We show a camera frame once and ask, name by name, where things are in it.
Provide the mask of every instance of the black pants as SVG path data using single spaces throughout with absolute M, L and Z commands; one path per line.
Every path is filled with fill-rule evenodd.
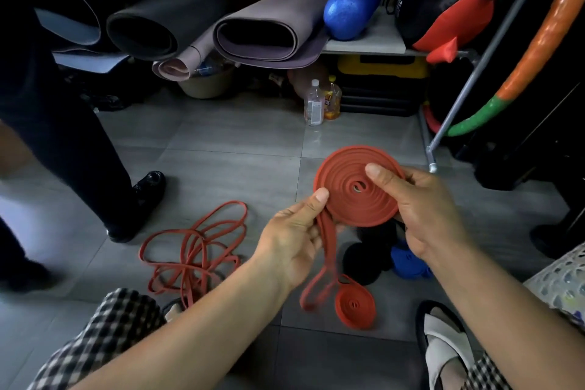
M 30 0 L 2 0 L 0 120 L 109 229 L 133 219 L 138 204 L 126 169 L 91 108 L 63 81 Z M 0 272 L 24 260 L 0 218 Z

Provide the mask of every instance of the person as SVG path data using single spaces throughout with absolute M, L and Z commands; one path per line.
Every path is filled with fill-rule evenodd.
M 432 268 L 488 355 L 466 374 L 460 361 L 442 367 L 443 389 L 582 389 L 585 337 L 472 242 L 437 177 L 404 172 L 406 180 L 366 166 L 372 181 L 398 201 L 409 247 Z M 328 196 L 320 188 L 278 212 L 251 259 L 168 324 L 150 297 L 127 289 L 110 293 L 29 390 L 213 388 L 309 274 L 322 244 L 315 217 Z
M 9 34 L 0 56 L 0 120 L 92 209 L 110 239 L 131 240 L 162 200 L 164 174 L 151 171 L 132 186 L 98 118 L 64 82 L 31 0 L 4 4 L 9 15 L 2 22 Z M 46 268 L 26 258 L 2 218 L 0 281 L 15 291 L 52 284 Z

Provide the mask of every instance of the water bottle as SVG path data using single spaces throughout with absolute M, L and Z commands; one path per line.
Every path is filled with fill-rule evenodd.
M 324 100 L 325 98 L 319 89 L 319 79 L 311 80 L 311 88 L 305 96 L 305 121 L 311 127 L 323 123 Z

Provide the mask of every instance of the white sandal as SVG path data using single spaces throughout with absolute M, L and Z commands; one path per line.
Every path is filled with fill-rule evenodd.
M 431 315 L 434 308 L 441 309 L 457 325 L 459 332 L 438 317 Z M 415 321 L 418 347 L 420 353 L 425 357 L 427 366 L 428 388 L 429 390 L 442 390 L 441 371 L 451 359 L 459 358 L 466 371 L 472 368 L 475 360 L 469 338 L 457 315 L 439 302 L 423 301 L 418 307 Z

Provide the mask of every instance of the white shelf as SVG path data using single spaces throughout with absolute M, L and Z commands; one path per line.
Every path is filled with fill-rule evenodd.
M 379 7 L 370 20 L 369 26 L 352 41 L 336 41 L 330 39 L 325 45 L 326 54 L 383 54 L 383 55 L 424 55 L 411 49 L 406 49 L 404 41 L 396 26 L 394 16 L 386 13 L 384 7 Z

